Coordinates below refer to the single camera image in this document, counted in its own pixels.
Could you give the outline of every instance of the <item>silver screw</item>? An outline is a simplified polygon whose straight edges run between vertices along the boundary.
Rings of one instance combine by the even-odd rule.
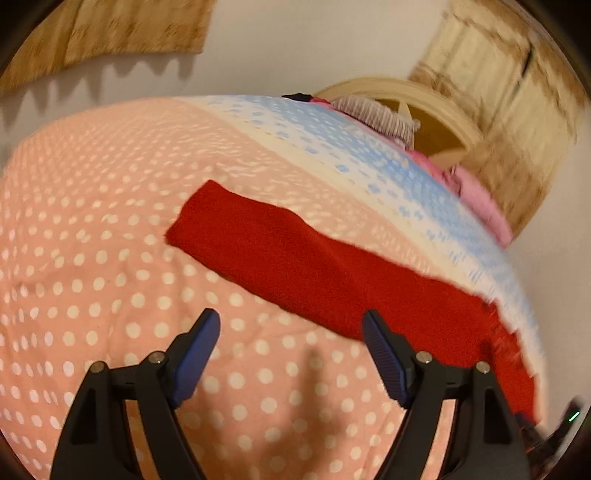
[[[152,352],[148,357],[148,360],[151,364],[159,365],[164,361],[164,352]]]
[[[487,364],[486,362],[480,361],[476,364],[476,369],[481,374],[487,374],[488,372],[491,371],[491,366],[489,364]]]
[[[415,357],[419,362],[421,362],[422,364],[430,364],[433,361],[433,355],[431,355],[429,352],[419,352],[417,353],[416,357]]]
[[[95,362],[90,366],[90,371],[94,374],[98,374],[105,369],[105,366],[104,362]]]

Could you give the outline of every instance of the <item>blue gripper pad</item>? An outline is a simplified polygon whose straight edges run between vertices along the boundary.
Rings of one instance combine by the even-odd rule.
[[[173,408],[179,408],[193,395],[219,335],[219,314],[205,309],[193,327],[172,342],[168,351],[173,391],[168,400]]]
[[[388,396],[407,408],[413,400],[414,350],[405,337],[390,331],[376,310],[364,314],[361,331]]]

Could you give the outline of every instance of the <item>pink polka dot bedsheet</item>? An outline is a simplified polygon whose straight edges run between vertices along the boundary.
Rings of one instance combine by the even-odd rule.
[[[506,274],[495,276],[498,266],[483,267],[483,228],[470,227],[485,244],[476,252],[431,200],[408,194],[431,188],[420,172],[344,117],[286,99],[141,100],[61,119],[24,141],[0,183],[0,428],[21,462],[37,479],[49,477],[93,361],[135,364],[213,307],[220,339],[177,412],[208,478],[376,474],[404,412],[364,345],[253,296],[164,242],[208,179],[496,298],[524,338],[542,413],[543,353],[527,301]],[[453,407],[444,405],[425,480],[437,478]],[[143,475],[156,479],[137,408],[128,411]]]

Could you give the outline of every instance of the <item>folded red fabric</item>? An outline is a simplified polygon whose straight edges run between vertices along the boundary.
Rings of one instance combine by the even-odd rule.
[[[250,292],[345,337],[361,339],[363,313],[377,309],[393,331],[442,363],[485,360],[512,410],[533,418],[534,382],[495,304],[328,238],[287,209],[213,181],[189,198],[166,238]]]

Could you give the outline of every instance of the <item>blue rubber fingertip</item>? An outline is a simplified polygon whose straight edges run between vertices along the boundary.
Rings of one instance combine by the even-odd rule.
[[[220,317],[216,311],[212,310],[202,322],[199,333],[176,371],[173,395],[170,398],[174,408],[180,407],[193,395],[220,335]]]
[[[376,320],[370,314],[363,316],[361,331],[363,341],[369,349],[388,396],[392,400],[396,400],[401,406],[406,405],[410,393],[406,388],[407,379],[404,368]]]

